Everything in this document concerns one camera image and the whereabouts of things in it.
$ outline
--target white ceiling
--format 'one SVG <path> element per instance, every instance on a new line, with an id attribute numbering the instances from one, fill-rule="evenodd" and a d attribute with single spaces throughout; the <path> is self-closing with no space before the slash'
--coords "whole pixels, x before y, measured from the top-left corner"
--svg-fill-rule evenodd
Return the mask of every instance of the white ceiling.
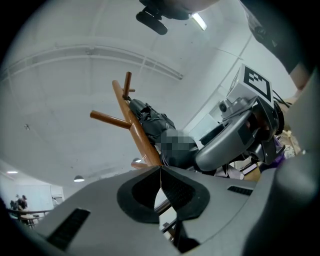
<path id="1" fill-rule="evenodd" d="M 176 102 L 166 99 L 174 87 L 183 86 L 179 76 L 197 65 L 195 56 L 218 38 L 225 19 L 243 22 L 241 14 L 227 8 L 231 2 L 238 5 L 222 0 L 201 13 L 205 32 L 192 20 L 164 19 L 169 29 L 164 36 L 136 21 L 143 8 L 138 0 L 50 2 L 25 25 L 2 66 L 0 117 L 7 122 L 17 117 L 12 125 L 23 133 L 15 141 L 10 128 L 0 130 L 7 138 L 2 157 L 56 185 L 72 183 L 77 174 L 98 178 L 128 171 L 140 156 L 130 133 L 90 119 L 91 110 L 123 118 L 111 83 L 122 85 L 131 71 L 132 96 L 159 111 L 172 104 L 174 116 Z M 52 156 L 59 167 L 35 164 L 41 160 L 33 152 L 22 160 L 31 148 Z"/>

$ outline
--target black device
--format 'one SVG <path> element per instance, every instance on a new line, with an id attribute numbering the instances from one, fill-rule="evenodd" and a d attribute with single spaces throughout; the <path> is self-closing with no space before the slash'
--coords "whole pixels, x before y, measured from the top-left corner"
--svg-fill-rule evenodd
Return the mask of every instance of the black device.
<path id="1" fill-rule="evenodd" d="M 163 0 L 139 0 L 145 8 L 136 15 L 137 21 L 148 26 L 159 35 L 165 35 L 168 28 L 161 22 L 162 16 L 180 21 L 188 20 L 191 12 L 172 9 Z"/>

